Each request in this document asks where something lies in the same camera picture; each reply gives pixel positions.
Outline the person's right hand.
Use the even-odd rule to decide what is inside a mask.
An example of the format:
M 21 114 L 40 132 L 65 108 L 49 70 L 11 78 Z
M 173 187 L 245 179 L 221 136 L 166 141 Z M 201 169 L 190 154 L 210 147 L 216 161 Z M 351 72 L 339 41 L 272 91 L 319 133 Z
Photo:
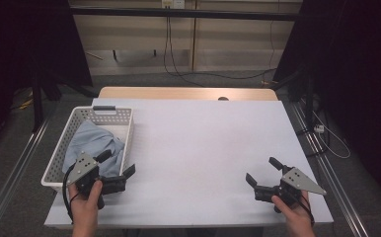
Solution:
M 278 196 L 272 196 L 271 200 L 285 216 L 288 229 L 312 229 L 311 217 L 300 204 L 289 207 Z

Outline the white wall socket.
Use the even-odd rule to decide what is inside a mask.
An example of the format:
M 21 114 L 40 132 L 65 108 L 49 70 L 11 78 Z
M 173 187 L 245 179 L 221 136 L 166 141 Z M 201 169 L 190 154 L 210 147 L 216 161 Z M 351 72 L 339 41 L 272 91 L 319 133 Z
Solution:
M 162 0 L 161 7 L 163 9 L 185 9 L 186 0 Z

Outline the dark curtain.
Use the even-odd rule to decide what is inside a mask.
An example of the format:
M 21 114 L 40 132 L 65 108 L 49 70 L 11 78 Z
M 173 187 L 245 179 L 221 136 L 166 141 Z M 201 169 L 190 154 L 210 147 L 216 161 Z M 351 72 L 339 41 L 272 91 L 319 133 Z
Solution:
M 381 187 L 381 0 L 302 0 L 274 79 L 308 78 Z
M 57 100 L 60 84 L 92 84 L 69 1 L 0 0 L 0 126 L 17 90 L 37 85 Z

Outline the wooden table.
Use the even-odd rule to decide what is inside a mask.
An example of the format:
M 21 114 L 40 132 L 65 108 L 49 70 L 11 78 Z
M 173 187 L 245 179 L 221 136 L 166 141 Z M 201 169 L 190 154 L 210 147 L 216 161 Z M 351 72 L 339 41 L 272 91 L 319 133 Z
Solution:
M 245 88 L 185 88 L 185 87 L 104 87 L 100 99 L 162 99 L 214 100 L 226 97 L 229 101 L 277 101 L 271 89 Z

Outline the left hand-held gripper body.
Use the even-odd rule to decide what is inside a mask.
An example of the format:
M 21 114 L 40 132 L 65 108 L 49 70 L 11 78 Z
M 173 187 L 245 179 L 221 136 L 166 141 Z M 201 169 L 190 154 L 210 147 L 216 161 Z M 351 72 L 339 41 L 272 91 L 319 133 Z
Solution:
M 126 186 L 126 179 L 123 175 L 114 177 L 101 176 L 100 164 L 95 160 L 95 157 L 82 152 L 76 159 L 71 171 L 67 174 L 67 184 L 74 184 L 77 191 L 86 197 L 89 196 L 94 183 L 97 180 L 102 181 L 103 187 L 98 199 L 98 209 L 105 206 L 104 195 L 124 192 Z

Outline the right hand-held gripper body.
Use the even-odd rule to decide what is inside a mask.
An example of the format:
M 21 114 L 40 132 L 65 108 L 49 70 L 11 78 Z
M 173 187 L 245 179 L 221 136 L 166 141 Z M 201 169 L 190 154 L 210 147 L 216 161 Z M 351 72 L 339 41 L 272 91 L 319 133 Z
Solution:
M 274 187 L 259 186 L 254 182 L 255 200 L 271 202 L 272 196 L 279 197 L 286 205 L 292 206 L 300 201 L 302 192 L 325 196 L 327 192 L 296 167 L 280 166 L 280 183 Z

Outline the person's left hand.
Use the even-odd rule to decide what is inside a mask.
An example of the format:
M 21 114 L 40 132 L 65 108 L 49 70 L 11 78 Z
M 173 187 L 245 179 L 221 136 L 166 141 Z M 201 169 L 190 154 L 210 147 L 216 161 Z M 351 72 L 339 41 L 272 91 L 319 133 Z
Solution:
M 98 199 L 102 182 L 96 181 L 88 197 L 83 197 L 74 185 L 68 187 L 75 227 L 95 228 L 98 224 Z

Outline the metal floor rail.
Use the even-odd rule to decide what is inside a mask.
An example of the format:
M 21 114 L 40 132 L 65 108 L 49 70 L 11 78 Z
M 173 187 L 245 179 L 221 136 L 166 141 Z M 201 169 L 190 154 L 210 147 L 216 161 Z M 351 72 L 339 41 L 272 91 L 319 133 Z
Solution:
M 6 182 L 0 189 L 0 219 L 13 196 L 16 186 L 19 184 L 28 164 L 31 162 L 33 154 L 35 153 L 43 134 L 46 132 L 50 118 L 51 115 L 46 115 L 39 123 L 36 130 L 31 133 L 30 139 L 20 154 L 17 163 L 14 165 L 13 170 L 7 176 Z
M 364 222 L 359 216 L 356 208 L 353 206 L 340 179 L 331 165 L 328 156 L 324 152 L 327 146 L 320 143 L 319 135 L 313 131 L 304 132 L 302 137 L 306 138 L 308 147 L 313 152 L 313 158 L 318 163 L 318 167 L 320 168 L 319 174 L 324 176 L 327 184 L 329 185 L 330 193 L 336 199 L 338 207 L 340 208 L 343 218 L 346 221 L 352 235 L 354 237 L 369 237 L 369 233 L 366 230 Z

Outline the light blue knit sweater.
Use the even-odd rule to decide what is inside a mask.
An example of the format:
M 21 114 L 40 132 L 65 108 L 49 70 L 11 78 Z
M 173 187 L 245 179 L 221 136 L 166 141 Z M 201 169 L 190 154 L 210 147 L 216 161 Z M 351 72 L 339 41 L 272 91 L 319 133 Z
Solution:
M 85 120 L 68 144 L 62 172 L 67 172 L 82 151 L 92 157 L 97 157 L 106 150 L 110 150 L 112 156 L 99 165 L 100 175 L 105 177 L 117 176 L 123 157 L 124 143 L 110 131 L 96 126 L 90 120 Z

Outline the white perforated plastic basket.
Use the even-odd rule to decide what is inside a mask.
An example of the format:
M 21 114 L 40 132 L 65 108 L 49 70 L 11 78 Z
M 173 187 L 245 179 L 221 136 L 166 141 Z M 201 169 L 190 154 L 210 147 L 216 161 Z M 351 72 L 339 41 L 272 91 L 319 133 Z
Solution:
M 91 121 L 94 125 L 113 134 L 124 144 L 121 151 L 118 173 L 121 175 L 128 167 L 129 153 L 131 150 L 134 121 L 133 109 L 116 106 L 88 106 L 76 107 L 60 135 L 52 156 L 41 178 L 41 184 L 61 192 L 64 177 L 63 163 L 67 147 L 84 120 Z

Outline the black metal stand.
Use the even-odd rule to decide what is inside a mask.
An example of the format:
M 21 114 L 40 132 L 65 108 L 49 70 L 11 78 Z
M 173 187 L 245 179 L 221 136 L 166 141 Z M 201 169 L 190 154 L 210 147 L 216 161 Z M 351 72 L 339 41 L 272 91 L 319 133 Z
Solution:
M 304 84 L 305 91 L 303 95 L 305 104 L 305 130 L 307 132 L 312 132 L 314 130 L 314 78 L 308 73 L 307 69 L 305 67 L 301 67 L 300 69 L 295 70 L 290 75 L 284 77 L 283 79 L 279 79 L 277 82 L 273 83 L 270 86 L 270 88 L 274 91 L 277 91 L 288 84 L 293 84 L 296 80 L 301 80 Z
M 58 88 L 59 84 L 63 84 L 80 93 L 87 98 L 97 98 L 98 94 L 91 90 L 88 90 L 81 85 L 72 82 L 71 80 L 64 78 L 63 76 L 55 73 L 48 72 L 47 76 L 40 76 L 39 72 L 34 72 L 32 79 L 32 92 L 34 102 L 34 128 L 33 132 L 37 132 L 39 128 L 44 124 L 45 116 L 42 105 L 42 94 L 50 101 L 59 101 L 62 97 L 62 93 Z

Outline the black horizontal bar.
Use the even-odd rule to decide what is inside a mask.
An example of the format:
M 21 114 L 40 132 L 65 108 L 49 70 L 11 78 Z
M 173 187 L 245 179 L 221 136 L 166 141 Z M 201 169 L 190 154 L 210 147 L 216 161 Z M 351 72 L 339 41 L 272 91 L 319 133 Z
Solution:
M 289 13 L 235 12 L 184 9 L 137 9 L 137 8 L 98 8 L 90 6 L 71 6 L 75 15 L 91 16 L 132 16 L 132 17 L 169 17 L 169 18 L 200 18 L 227 20 L 266 20 L 266 21 L 299 21 L 304 16 Z

